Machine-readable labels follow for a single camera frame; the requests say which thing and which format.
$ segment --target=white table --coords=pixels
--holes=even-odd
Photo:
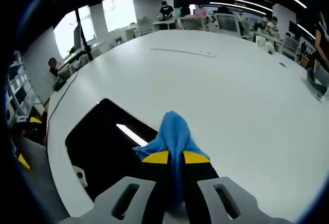
[[[166,21],[157,21],[157,22],[154,22],[153,23],[153,31],[158,31],[159,30],[159,26],[160,25],[167,25],[167,29],[169,30],[170,27],[169,25],[171,24],[175,24],[176,23],[176,19],[173,18],[173,19],[170,19],[170,20],[166,20]]]
[[[74,78],[52,95],[49,113]],[[325,104],[302,79],[305,69],[281,54],[204,31],[159,31],[99,56],[80,69],[48,124],[50,168],[66,209],[80,216],[93,202],[74,174],[65,139],[109,98],[155,129],[165,112],[178,112],[219,176],[254,195],[266,214],[295,220],[329,166]]]

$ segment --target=black pole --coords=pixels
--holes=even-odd
[[[80,21],[79,10],[76,9],[75,12],[76,12],[76,17],[77,17],[78,25],[80,26],[80,30],[81,30],[81,39],[82,39],[83,46],[84,46],[84,48],[85,48],[85,50],[87,52],[87,55],[88,55],[89,60],[92,61],[93,60],[93,56],[92,56],[92,54],[90,52],[91,51],[90,46],[87,44],[86,38],[84,37],[84,33],[83,33],[82,26],[81,26],[81,21]]]

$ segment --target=black cable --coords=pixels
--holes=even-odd
[[[77,78],[79,74],[79,71],[77,71],[77,74],[76,76],[74,77],[74,79],[68,84],[68,87],[66,88],[66,90],[64,91],[64,93],[62,94],[61,98],[59,99],[59,101],[57,102],[55,108],[53,109],[53,111],[51,112],[50,116],[49,116],[49,119],[48,119],[48,126],[47,126],[47,135],[46,135],[46,138],[47,138],[47,143],[48,143],[48,131],[49,131],[49,127],[50,127],[50,121],[51,121],[51,117],[52,115],[54,114],[54,112],[56,111],[58,105],[60,104],[61,100],[63,99],[63,97],[65,96],[67,90],[70,88],[71,84],[75,81],[75,79]]]

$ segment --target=blue cloth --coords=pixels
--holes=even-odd
[[[201,154],[202,152],[191,138],[191,132],[186,121],[174,111],[167,112],[162,120],[156,138],[144,147],[135,147],[137,155],[142,161],[145,157],[155,152],[169,150],[171,154],[170,174],[172,181],[172,201],[169,207],[176,207],[183,202],[182,178],[180,171],[180,157],[183,151]]]

